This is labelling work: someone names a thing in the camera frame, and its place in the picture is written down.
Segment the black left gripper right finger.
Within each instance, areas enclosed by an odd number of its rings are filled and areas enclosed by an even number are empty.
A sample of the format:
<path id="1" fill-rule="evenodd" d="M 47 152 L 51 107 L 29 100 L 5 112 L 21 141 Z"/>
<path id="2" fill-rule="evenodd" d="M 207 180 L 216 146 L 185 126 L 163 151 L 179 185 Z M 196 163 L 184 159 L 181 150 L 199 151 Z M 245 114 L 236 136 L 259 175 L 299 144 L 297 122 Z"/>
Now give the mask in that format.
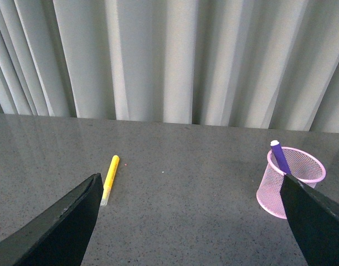
<path id="1" fill-rule="evenodd" d="M 289 174 L 280 196 L 308 265 L 339 265 L 339 203 Z"/>

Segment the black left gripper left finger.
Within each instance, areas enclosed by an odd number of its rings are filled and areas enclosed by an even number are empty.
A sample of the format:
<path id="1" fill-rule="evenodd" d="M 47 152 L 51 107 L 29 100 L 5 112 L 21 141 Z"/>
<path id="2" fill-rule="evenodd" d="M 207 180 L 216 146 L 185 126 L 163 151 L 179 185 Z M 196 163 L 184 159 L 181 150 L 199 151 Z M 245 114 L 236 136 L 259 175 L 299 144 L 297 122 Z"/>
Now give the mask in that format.
<path id="1" fill-rule="evenodd" d="M 81 265 L 97 221 L 103 184 L 93 174 L 0 242 L 0 265 Z"/>

